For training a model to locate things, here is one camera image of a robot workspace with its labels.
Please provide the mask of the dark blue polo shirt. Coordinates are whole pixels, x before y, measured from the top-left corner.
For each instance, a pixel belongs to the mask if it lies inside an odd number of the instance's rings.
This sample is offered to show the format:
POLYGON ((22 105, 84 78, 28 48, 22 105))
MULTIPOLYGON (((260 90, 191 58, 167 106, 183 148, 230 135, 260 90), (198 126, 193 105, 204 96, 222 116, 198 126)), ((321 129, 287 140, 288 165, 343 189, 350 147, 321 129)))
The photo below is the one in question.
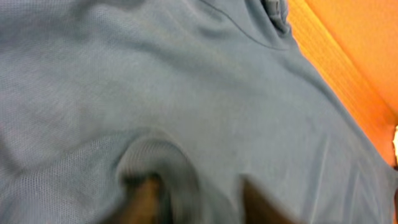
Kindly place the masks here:
POLYGON ((391 223, 397 172, 301 54, 285 1, 2 1, 1 222, 391 223))

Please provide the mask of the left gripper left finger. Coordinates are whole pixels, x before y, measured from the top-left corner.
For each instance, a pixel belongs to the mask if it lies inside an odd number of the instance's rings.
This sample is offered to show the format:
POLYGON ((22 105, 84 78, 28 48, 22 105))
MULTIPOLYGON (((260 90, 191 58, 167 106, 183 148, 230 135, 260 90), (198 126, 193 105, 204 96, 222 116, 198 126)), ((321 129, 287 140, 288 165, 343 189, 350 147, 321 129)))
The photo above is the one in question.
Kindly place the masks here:
POLYGON ((109 214, 103 224, 161 224, 168 222, 168 209, 162 202, 166 196, 161 178, 150 175, 143 178, 125 178, 122 181, 124 199, 109 214))

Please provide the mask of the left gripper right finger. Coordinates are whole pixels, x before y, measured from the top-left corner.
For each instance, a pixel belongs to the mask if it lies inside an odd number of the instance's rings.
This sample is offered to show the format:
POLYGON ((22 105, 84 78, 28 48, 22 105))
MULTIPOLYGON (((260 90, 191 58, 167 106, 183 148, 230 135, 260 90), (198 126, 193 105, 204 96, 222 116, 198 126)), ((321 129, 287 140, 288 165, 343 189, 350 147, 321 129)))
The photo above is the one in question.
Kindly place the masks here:
POLYGON ((288 214, 250 179, 242 179, 241 191, 245 224, 304 224, 288 214))

